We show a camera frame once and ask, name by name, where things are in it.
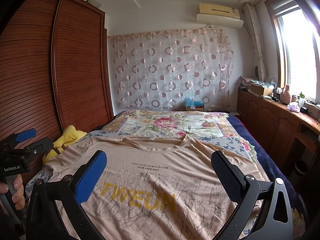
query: metal bolt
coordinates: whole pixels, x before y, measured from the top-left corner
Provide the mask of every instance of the metal bolt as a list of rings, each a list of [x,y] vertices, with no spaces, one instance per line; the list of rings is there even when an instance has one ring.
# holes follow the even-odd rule
[[[68,175],[63,177],[63,180],[64,181],[70,181],[72,179],[72,177],[73,177],[72,175],[68,174]]]
[[[283,184],[283,180],[281,178],[276,178],[276,183],[281,185]]]
[[[254,181],[254,176],[252,176],[252,175],[247,175],[247,176],[245,176],[245,178],[249,181]]]
[[[42,179],[37,179],[36,180],[36,185],[40,185],[42,183]]]

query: air conditioner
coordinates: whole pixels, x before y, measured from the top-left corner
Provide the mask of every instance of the air conditioner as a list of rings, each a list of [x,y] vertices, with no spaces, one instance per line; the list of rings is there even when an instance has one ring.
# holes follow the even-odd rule
[[[240,29],[243,26],[243,20],[240,19],[238,9],[205,3],[199,3],[197,23],[225,26],[235,29]]]

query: finger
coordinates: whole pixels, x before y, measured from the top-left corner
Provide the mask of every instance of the finger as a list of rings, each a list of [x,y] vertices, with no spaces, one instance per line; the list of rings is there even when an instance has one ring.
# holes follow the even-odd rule
[[[15,204],[16,210],[23,209],[24,208],[24,204],[25,204],[24,198],[19,200],[19,202]]]
[[[15,180],[13,181],[13,187],[15,190],[17,190],[18,188],[21,187],[21,185],[22,185],[22,177],[20,174],[18,174]]]
[[[18,188],[18,190],[12,195],[13,203],[18,203],[21,199],[24,199],[23,186]]]
[[[4,194],[8,192],[8,185],[0,182],[0,194]]]

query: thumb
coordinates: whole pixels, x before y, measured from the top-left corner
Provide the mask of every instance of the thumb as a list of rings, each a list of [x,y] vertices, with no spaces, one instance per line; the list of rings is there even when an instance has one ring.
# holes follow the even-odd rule
[[[7,184],[0,182],[0,194],[7,193],[8,189],[9,188]]]

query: t-shirt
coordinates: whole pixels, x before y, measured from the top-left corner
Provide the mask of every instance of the t-shirt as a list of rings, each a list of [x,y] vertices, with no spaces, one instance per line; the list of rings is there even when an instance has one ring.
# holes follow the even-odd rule
[[[74,174],[97,150],[107,154],[107,167],[82,207],[106,239],[212,239],[236,207],[211,167],[216,150],[264,180],[254,162],[186,135],[85,139],[53,159],[50,181]],[[77,237],[60,202],[58,208]]]

